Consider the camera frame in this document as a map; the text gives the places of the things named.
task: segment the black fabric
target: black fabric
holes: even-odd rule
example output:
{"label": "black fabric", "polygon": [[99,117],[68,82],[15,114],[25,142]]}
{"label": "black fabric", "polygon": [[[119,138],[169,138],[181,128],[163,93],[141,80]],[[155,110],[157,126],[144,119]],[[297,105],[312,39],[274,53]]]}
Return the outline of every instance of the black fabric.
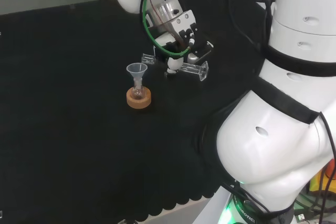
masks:
{"label": "black fabric", "polygon": [[262,47],[261,53],[274,65],[277,65],[279,68],[286,69],[287,71],[293,73],[314,77],[336,76],[336,62],[325,63],[301,60],[289,55],[285,55],[270,46]]}
{"label": "black fabric", "polygon": [[260,77],[255,79],[252,91],[273,108],[302,123],[311,124],[319,116],[319,112],[309,109]]}
{"label": "black fabric", "polygon": [[[149,66],[148,110],[127,106],[126,66],[152,45],[116,0],[0,17],[0,210],[4,224],[145,220],[211,197],[218,172],[195,151],[199,122],[249,89],[260,55],[231,26],[225,0],[181,0],[214,42],[208,78]],[[259,37],[264,11],[234,0]]]}

